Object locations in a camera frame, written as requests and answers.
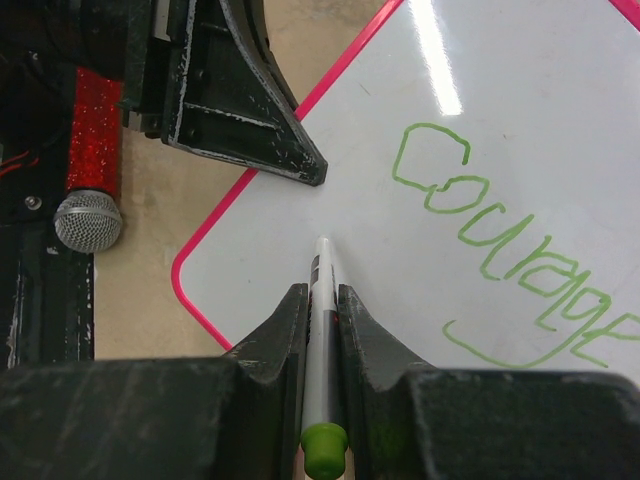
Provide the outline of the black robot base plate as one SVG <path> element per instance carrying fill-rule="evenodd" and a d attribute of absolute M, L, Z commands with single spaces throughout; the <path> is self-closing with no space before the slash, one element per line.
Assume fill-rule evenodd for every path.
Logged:
<path fill-rule="evenodd" d="M 46 221 L 1 227 L 1 369 L 92 360 L 94 257 Z"/>

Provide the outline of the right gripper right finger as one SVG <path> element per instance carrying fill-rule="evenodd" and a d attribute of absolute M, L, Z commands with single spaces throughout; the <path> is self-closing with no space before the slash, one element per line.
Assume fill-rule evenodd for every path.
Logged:
<path fill-rule="evenodd" d="M 639 391 L 615 374 L 439 369 L 338 289 L 359 479 L 635 479 Z"/>

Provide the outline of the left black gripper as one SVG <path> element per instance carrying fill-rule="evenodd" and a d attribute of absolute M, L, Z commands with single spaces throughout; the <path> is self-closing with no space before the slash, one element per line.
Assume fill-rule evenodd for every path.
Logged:
<path fill-rule="evenodd" d="M 262 0 L 131 1 L 123 126 L 198 156 L 318 186 L 328 163 L 295 115 Z"/>

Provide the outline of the white whiteboard marker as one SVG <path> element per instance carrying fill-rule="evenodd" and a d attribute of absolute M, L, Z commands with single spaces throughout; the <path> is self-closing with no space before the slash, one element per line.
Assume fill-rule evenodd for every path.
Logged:
<path fill-rule="evenodd" d="M 304 471 L 311 479 L 338 479 L 346 470 L 349 440 L 333 249 L 325 236 L 314 245 L 308 320 L 300 432 Z"/>

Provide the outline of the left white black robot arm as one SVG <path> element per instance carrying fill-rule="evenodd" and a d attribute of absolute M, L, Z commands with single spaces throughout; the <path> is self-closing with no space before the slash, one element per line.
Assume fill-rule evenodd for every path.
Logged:
<path fill-rule="evenodd" d="M 1 143 L 42 166 L 1 183 L 5 225 L 62 199 L 76 71 L 120 83 L 124 125 L 197 156 L 318 186 L 327 162 L 296 118 L 260 1 L 5 1 Z"/>

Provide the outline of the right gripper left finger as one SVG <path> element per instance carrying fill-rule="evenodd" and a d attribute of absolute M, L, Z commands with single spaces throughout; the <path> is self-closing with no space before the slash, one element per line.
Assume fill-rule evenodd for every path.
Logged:
<path fill-rule="evenodd" d="M 5 479 L 290 479 L 308 287 L 219 357 L 19 366 L 1 377 Z"/>

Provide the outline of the pink framed whiteboard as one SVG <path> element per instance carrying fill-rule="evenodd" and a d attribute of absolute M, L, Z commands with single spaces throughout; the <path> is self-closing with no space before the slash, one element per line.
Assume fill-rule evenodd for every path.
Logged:
<path fill-rule="evenodd" d="M 306 187 L 244 173 L 178 254 L 222 345 L 316 239 L 336 279 L 445 368 L 639 376 L 639 5 L 390 1 L 299 108 Z"/>

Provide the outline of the red cylinder with grey cap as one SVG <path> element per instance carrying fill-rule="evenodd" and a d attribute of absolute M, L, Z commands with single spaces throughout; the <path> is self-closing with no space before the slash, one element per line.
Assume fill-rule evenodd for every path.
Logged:
<path fill-rule="evenodd" d="M 69 249 L 94 254 L 118 240 L 123 219 L 120 187 L 121 84 L 85 68 L 76 75 L 66 197 L 54 228 Z"/>

